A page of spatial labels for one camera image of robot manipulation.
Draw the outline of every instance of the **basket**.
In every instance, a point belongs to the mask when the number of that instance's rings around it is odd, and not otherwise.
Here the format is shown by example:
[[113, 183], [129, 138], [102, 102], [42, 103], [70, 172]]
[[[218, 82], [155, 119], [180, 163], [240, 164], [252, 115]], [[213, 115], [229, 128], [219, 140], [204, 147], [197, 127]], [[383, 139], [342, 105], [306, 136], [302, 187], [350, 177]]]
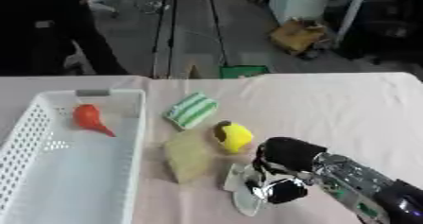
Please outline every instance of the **basket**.
[[[116, 137], [76, 127], [79, 104]], [[129, 224], [144, 127], [141, 90], [37, 95], [0, 148], [0, 223]]]
[[249, 78], [269, 73], [269, 69], [263, 65], [236, 65], [220, 67], [220, 78]]

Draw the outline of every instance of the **white cabinet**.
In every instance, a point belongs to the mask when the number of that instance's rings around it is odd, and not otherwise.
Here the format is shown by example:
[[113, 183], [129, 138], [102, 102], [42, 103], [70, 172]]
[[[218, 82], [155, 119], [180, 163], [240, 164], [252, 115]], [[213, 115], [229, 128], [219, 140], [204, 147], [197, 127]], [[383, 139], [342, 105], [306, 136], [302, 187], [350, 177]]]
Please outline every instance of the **white cabinet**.
[[329, 0], [270, 0], [269, 7], [280, 24], [292, 17], [318, 19]]

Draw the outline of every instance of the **person's leg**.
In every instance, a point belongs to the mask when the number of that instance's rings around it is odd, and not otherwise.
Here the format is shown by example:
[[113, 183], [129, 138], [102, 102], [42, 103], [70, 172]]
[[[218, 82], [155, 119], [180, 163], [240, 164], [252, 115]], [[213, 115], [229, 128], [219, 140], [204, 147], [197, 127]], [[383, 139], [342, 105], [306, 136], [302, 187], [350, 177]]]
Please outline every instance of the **person's leg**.
[[69, 14], [58, 21], [58, 26], [77, 42], [97, 74], [127, 75], [106, 39], [95, 28], [93, 15], [87, 5], [69, 9]]
[[94, 71], [99, 75], [127, 75], [106, 42], [95, 28], [88, 5], [79, 0], [39, 0], [56, 26], [80, 46]]
[[0, 75], [30, 75], [34, 24], [26, 0], [0, 0], [0, 11]]

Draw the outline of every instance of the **pink tablecloth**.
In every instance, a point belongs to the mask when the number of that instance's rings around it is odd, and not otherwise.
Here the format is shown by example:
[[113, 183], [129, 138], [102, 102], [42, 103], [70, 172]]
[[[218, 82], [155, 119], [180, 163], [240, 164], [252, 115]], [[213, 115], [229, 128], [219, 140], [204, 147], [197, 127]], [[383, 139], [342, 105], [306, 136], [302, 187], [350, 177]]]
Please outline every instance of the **pink tablecloth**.
[[220, 120], [249, 127], [255, 144], [289, 136], [327, 146], [385, 175], [423, 188], [423, 86], [403, 73], [269, 75], [235, 80], [150, 80], [139, 77], [0, 78], [0, 136], [13, 127], [40, 91], [143, 88], [147, 134], [133, 223], [358, 224], [354, 214], [312, 188], [307, 198], [266, 206], [255, 217], [239, 214], [220, 189], [231, 158], [217, 156], [208, 175], [178, 185], [160, 146], [177, 131], [161, 114], [185, 95], [201, 91], [219, 102], [202, 128]]

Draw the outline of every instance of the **tripod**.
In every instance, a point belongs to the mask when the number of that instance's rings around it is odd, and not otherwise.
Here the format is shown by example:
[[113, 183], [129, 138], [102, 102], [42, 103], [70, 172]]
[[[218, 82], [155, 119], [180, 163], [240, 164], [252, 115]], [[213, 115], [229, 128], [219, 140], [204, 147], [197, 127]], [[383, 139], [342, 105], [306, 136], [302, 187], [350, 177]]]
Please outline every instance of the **tripod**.
[[[159, 44], [159, 37], [160, 37], [160, 34], [161, 34], [161, 27], [162, 27], [162, 23], [163, 23], [163, 15], [164, 15], [164, 12], [165, 12], [165, 6], [164, 5], [166, 5], [166, 1], [167, 0], [161, 0], [161, 8], [159, 10], [159, 20], [158, 20], [158, 25], [157, 25], [157, 28], [156, 28], [156, 35], [155, 35], [153, 49], [152, 49], [153, 65], [152, 65], [151, 74], [150, 74], [150, 76], [152, 78], [158, 78], [159, 77], [158, 74], [157, 74], [157, 66], [159, 64], [158, 44]], [[227, 57], [227, 53], [226, 53], [226, 50], [225, 50], [222, 32], [220, 30], [220, 23], [219, 23], [219, 17], [217, 15], [217, 11], [216, 11], [216, 6], [214, 4], [214, 0], [209, 0], [209, 1], [210, 1], [210, 5], [211, 5], [211, 12], [212, 12], [212, 15], [213, 15], [213, 20], [214, 20], [214, 27], [215, 27], [215, 30], [216, 30], [217, 38], [218, 38], [219, 45], [220, 45], [220, 50], [221, 50], [221, 53], [222, 53], [222, 60], [223, 60], [224, 65], [228, 66], [228, 57]], [[172, 74], [177, 13], [178, 13], [178, 0], [173, 0], [170, 36], [169, 36], [169, 39], [167, 41], [167, 46], [169, 48], [169, 57], [168, 57], [168, 62], [167, 62], [167, 73], [166, 73], [167, 78], [171, 77], [171, 74]]]

